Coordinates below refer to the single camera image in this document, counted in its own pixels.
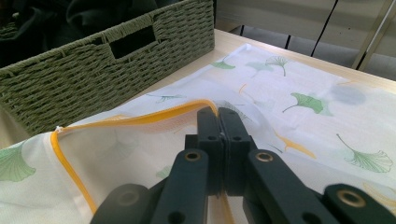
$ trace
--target orange trim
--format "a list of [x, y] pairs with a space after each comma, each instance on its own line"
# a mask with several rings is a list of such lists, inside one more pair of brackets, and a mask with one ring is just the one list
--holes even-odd
[[82, 183], [81, 179], [78, 177], [77, 173], [74, 171], [72, 165], [69, 163], [67, 158], [62, 153], [62, 150], [59, 147], [59, 142], [58, 142], [58, 132], [55, 131], [51, 134], [50, 142], [52, 144], [52, 148], [53, 148], [53, 151], [55, 152], [55, 155], [58, 157], [58, 160], [64, 166], [64, 169], [70, 175], [70, 177], [72, 177], [73, 181], [75, 182], [75, 184], [81, 191], [82, 195], [84, 196], [85, 200], [87, 201], [88, 206], [91, 208], [92, 213], [94, 214], [97, 210], [97, 206], [96, 206], [95, 202], [93, 201], [90, 193], [87, 191], [84, 184]]
[[276, 135], [278, 138], [280, 138], [280, 140], [282, 140], [282, 141], [286, 144], [286, 145], [285, 145], [285, 151], [288, 149], [288, 147], [291, 147], [291, 148], [294, 148], [294, 149], [296, 149], [296, 150], [299, 150], [299, 151], [305, 153], [306, 155], [308, 155], [308, 156], [310, 156], [310, 157], [312, 157], [312, 158], [314, 158], [314, 159], [317, 158], [313, 152], [311, 152], [310, 150], [306, 149], [306, 148], [303, 147], [302, 145], [297, 144], [297, 143], [295, 143], [295, 142], [289, 140], [289, 139], [286, 138], [286, 137], [280, 136], [280, 135], [277, 134], [277, 132], [275, 132], [275, 131], [274, 131], [274, 133], [275, 133], [275, 135]]
[[115, 126], [115, 125], [148, 124], [148, 123], [161, 121], [164, 119], [170, 119], [180, 114], [184, 114], [189, 111], [192, 111], [193, 109], [198, 109], [204, 106], [210, 106], [210, 108], [212, 108], [212, 111], [216, 114], [216, 116], [218, 115], [218, 110], [215, 104], [213, 104], [213, 102], [209, 100], [196, 100], [196, 101], [188, 102], [184, 105], [175, 106], [169, 109], [165, 109], [152, 114], [147, 114], [144, 116], [139, 116], [131, 119], [107, 120], [107, 121], [99, 121], [89, 124], [82, 124], [78, 126], [63, 128], [63, 131], [80, 129], [80, 128], [106, 127], [106, 126]]
[[[91, 128], [91, 127], [106, 127], [106, 126], [115, 126], [115, 125], [136, 125], [136, 124], [147, 124], [152, 122], [157, 122], [163, 119], [170, 119], [180, 114], [187, 113], [194, 109], [198, 109], [200, 107], [210, 106], [213, 112], [218, 115], [218, 110], [213, 102], [208, 100], [197, 100], [193, 102], [186, 103], [184, 105], [179, 105], [176, 107], [172, 107], [163, 111], [159, 111], [156, 113], [131, 118], [131, 119], [122, 119], [122, 120], [108, 120], [108, 121], [99, 121], [96, 123], [90, 124], [83, 124], [74, 127], [63, 128], [62, 131], [67, 130], [75, 130], [81, 128]], [[61, 147], [59, 146], [58, 142], [58, 132], [55, 131], [50, 136], [50, 142], [52, 144], [53, 151], [55, 155], [58, 157], [58, 160], [61, 162], [62, 166], [69, 173], [70, 177], [73, 179], [75, 184], [78, 186], [78, 189], [81, 191], [82, 195], [84, 196], [85, 200], [88, 203], [88, 206], [91, 208], [92, 213], [94, 214], [97, 210], [97, 206], [93, 201], [90, 193], [85, 188], [84, 184], [82, 183], [81, 179], [78, 177], [78, 174], [74, 171], [72, 165], [69, 163], [67, 158], [62, 153]]]

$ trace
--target metal screw hole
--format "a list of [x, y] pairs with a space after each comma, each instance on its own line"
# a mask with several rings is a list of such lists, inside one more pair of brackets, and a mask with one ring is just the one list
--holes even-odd
[[186, 154], [185, 158], [187, 161], [198, 161], [201, 159], [201, 154], [197, 152], [190, 152]]
[[259, 152], [256, 154], [256, 159], [259, 161], [268, 162], [268, 161], [273, 161], [274, 157], [266, 152]]
[[364, 207], [366, 205], [366, 201], [352, 190], [340, 189], [337, 191], [337, 197], [341, 202], [352, 207]]

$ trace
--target yellow piping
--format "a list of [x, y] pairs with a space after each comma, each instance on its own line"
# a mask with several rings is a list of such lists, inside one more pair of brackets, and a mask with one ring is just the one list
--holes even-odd
[[59, 147], [59, 142], [58, 142], [58, 132], [55, 131], [51, 134], [50, 142], [52, 144], [52, 148], [53, 148], [53, 151], [55, 152], [55, 155], [58, 157], [58, 160], [64, 166], [64, 169], [70, 175], [70, 177], [72, 177], [73, 181], [75, 182], [75, 184], [81, 191], [82, 195], [84, 196], [85, 200], [87, 201], [88, 206], [91, 208], [92, 213], [94, 214], [97, 209], [96, 204], [93, 201], [90, 193], [85, 188], [81, 179], [78, 177], [77, 173], [74, 171], [72, 165], [69, 163], [69, 161], [66, 159], [66, 157], [62, 153], [62, 150]]
[[[186, 103], [184, 105], [179, 105], [175, 106], [160, 112], [136, 117], [136, 118], [131, 118], [131, 119], [122, 119], [122, 120], [108, 120], [108, 121], [99, 121], [96, 123], [90, 123], [90, 124], [83, 124], [83, 125], [78, 125], [74, 127], [67, 127], [63, 128], [62, 131], [67, 131], [67, 130], [75, 130], [75, 129], [81, 129], [81, 128], [91, 128], [91, 127], [106, 127], [106, 126], [115, 126], [115, 125], [136, 125], [136, 124], [147, 124], [147, 123], [152, 123], [152, 122], [157, 122], [163, 119], [170, 119], [172, 117], [178, 116], [183, 113], [187, 113], [189, 111], [192, 111], [194, 109], [198, 109], [200, 107], [204, 106], [210, 106], [212, 111], [218, 115], [218, 110], [216, 106], [213, 104], [213, 102], [208, 101], [208, 100], [197, 100], [193, 102]], [[91, 208], [92, 213], [94, 214], [97, 210], [97, 206], [95, 202], [93, 201], [90, 193], [87, 191], [85, 188], [84, 184], [82, 183], [81, 179], [78, 177], [78, 174], [74, 171], [72, 165], [69, 163], [67, 158], [64, 156], [62, 153], [61, 147], [59, 146], [58, 142], [58, 132], [55, 131], [51, 134], [50, 136], [50, 142], [52, 144], [53, 151], [55, 152], [55, 155], [57, 156], [58, 160], [64, 167], [67, 173], [69, 173], [70, 177], [73, 179], [73, 181], [76, 183], [78, 186], [78, 189], [81, 191], [82, 195], [84, 196], [85, 200], [88, 203], [88, 206]]]

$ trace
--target white fabric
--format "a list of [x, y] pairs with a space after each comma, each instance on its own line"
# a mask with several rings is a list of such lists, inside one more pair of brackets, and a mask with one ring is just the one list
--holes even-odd
[[[72, 126], [146, 115], [197, 99], [238, 112], [257, 146], [279, 154], [309, 188], [322, 192], [330, 184], [345, 183], [396, 202], [396, 96], [250, 45]], [[196, 133], [195, 125], [155, 127], [155, 132], [130, 126], [87, 128], [60, 133], [59, 140], [100, 204], [120, 184], [137, 180], [150, 188], [164, 178], [183, 149], [184, 135]], [[0, 220], [43, 223], [33, 218], [38, 216], [47, 218], [44, 223], [89, 222], [88, 205], [53, 155], [48, 134], [27, 140], [22, 156], [35, 173], [18, 182], [0, 181], [0, 206], [6, 208]], [[230, 203], [235, 223], [246, 223], [241, 199]], [[394, 204], [385, 205], [396, 212]], [[209, 214], [209, 223], [215, 219]]]

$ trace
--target ginkgo leaf print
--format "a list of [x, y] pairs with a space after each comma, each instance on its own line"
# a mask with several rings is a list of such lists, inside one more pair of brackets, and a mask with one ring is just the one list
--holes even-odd
[[237, 113], [239, 115], [239, 118], [241, 118], [241, 120], [248, 119], [248, 116], [246, 114], [244, 114], [242, 111], [240, 111], [238, 108], [236, 108], [235, 105], [231, 104], [228, 101], [224, 101], [224, 103], [216, 103], [216, 107], [217, 108], [224, 107], [224, 108], [227, 108], [227, 109], [231, 109], [231, 110], [235, 111], [235, 113]]
[[171, 174], [171, 170], [172, 170], [172, 166], [165, 166], [161, 171], [157, 172], [155, 176], [165, 179], [166, 177], [169, 176], [169, 174]]
[[317, 114], [323, 110], [322, 102], [318, 99], [315, 99], [314, 97], [300, 94], [297, 92], [293, 92], [291, 95], [297, 99], [297, 105], [289, 106], [288, 108], [282, 111], [283, 113], [285, 113], [285, 111], [295, 106], [303, 106], [303, 107], [311, 108]]
[[156, 101], [155, 103], [162, 103], [165, 102], [167, 100], [172, 100], [172, 99], [178, 99], [178, 98], [186, 98], [186, 96], [184, 95], [164, 95], [164, 96], [159, 96], [159, 95], [151, 95], [151, 94], [147, 94], [147, 96], [154, 96], [154, 97], [161, 97], [160, 100]]
[[23, 144], [0, 150], [0, 180], [19, 182], [35, 173], [35, 168], [23, 160]]
[[109, 135], [106, 139], [106, 141], [110, 141], [111, 144], [107, 147], [99, 147], [95, 150], [95, 154], [101, 163], [114, 164], [123, 161], [139, 147], [138, 138], [129, 137], [128, 142], [123, 142], [120, 140], [119, 134], [120, 133], [114, 131], [113, 137]]
[[276, 65], [280, 66], [283, 69], [283, 76], [286, 76], [286, 69], [285, 65], [289, 62], [288, 59], [282, 57], [282, 56], [273, 56], [265, 61], [266, 65]]
[[219, 62], [219, 63], [212, 63], [212, 65], [215, 66], [215, 67], [217, 67], [217, 68], [221, 68], [221, 69], [234, 69], [235, 66], [230, 65], [230, 64], [227, 64], [226, 62], [224, 62], [225, 59], [226, 59], [227, 57], [228, 57], [228, 56], [226, 56], [225, 58], [223, 58], [223, 59], [221, 60], [221, 62]]
[[239, 89], [239, 94], [243, 94], [244, 96], [246, 96], [249, 100], [252, 101], [253, 104], [257, 105], [258, 107], [260, 107], [263, 110], [266, 111], [272, 111], [274, 106], [275, 106], [275, 101], [273, 100], [267, 100], [267, 101], [260, 101], [257, 100], [257, 95], [252, 96], [250, 94], [248, 94], [246, 91], [244, 91], [244, 88], [247, 86], [248, 84], [244, 84], [240, 89]]
[[353, 152], [353, 158], [345, 158], [347, 162], [376, 173], [387, 173], [390, 171], [393, 161], [388, 157], [387, 153], [381, 150], [376, 153], [359, 152], [347, 145], [347, 143], [341, 138], [340, 134], [337, 134], [337, 137]]
[[256, 73], [252, 77], [257, 76], [257, 74], [259, 74], [259, 72], [262, 70], [267, 70], [267, 71], [274, 70], [271, 66], [268, 66], [266, 63], [260, 63], [260, 62], [247, 63], [245, 64], [245, 66], [252, 67], [256, 70]]
[[385, 205], [389, 211], [396, 216], [396, 190], [395, 189], [390, 189], [390, 191], [393, 194], [393, 199], [387, 197], [386, 195], [382, 194], [379, 192], [379, 190], [373, 188], [372, 186], [363, 183], [365, 191], [370, 194], [374, 199], [376, 199], [379, 203], [382, 203], [382, 205]]
[[288, 149], [288, 147], [290, 147], [290, 148], [294, 148], [294, 149], [296, 149], [296, 150], [298, 150], [300, 152], [303, 152], [304, 154], [308, 155], [309, 157], [312, 157], [313, 159], [317, 158], [313, 152], [311, 152], [310, 150], [306, 149], [302, 145], [297, 144], [297, 143], [289, 140], [286, 137], [280, 136], [277, 132], [274, 132], [274, 133], [280, 140], [282, 140], [285, 143], [285, 151]]
[[330, 94], [334, 100], [347, 105], [361, 105], [367, 101], [367, 96], [361, 90], [352, 86], [333, 86]]
[[271, 144], [268, 144], [268, 146], [270, 146], [270, 147], [273, 147], [274, 149], [276, 149], [278, 152], [280, 152], [280, 153], [283, 153], [283, 151], [282, 150], [280, 150], [279, 148], [277, 148], [277, 147], [274, 147], [273, 145], [271, 145]]
[[320, 115], [325, 116], [333, 116], [332, 112], [329, 109], [329, 102], [327, 100], [320, 99], [323, 109], [319, 112]]

